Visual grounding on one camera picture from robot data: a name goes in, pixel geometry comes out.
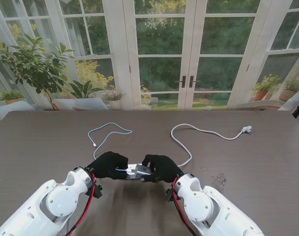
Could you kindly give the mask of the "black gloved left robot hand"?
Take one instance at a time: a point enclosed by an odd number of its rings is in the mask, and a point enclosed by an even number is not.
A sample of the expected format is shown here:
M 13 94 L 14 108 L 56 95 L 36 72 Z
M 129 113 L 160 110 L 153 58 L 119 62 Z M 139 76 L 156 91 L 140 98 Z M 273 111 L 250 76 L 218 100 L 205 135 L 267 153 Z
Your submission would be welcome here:
M 126 179 L 128 158 L 118 153 L 108 151 L 99 156 L 86 169 L 96 178 Z

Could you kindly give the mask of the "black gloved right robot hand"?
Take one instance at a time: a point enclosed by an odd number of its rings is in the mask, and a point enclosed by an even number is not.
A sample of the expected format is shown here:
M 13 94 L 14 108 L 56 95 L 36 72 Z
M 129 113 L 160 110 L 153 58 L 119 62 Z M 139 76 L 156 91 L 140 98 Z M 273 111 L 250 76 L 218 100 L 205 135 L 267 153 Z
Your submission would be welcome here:
M 151 170 L 150 175 L 143 175 L 142 180 L 144 182 L 160 182 L 164 181 L 172 183 L 176 178 L 181 177 L 184 173 L 174 163 L 174 161 L 165 155 L 147 154 L 142 162 L 142 166 Z

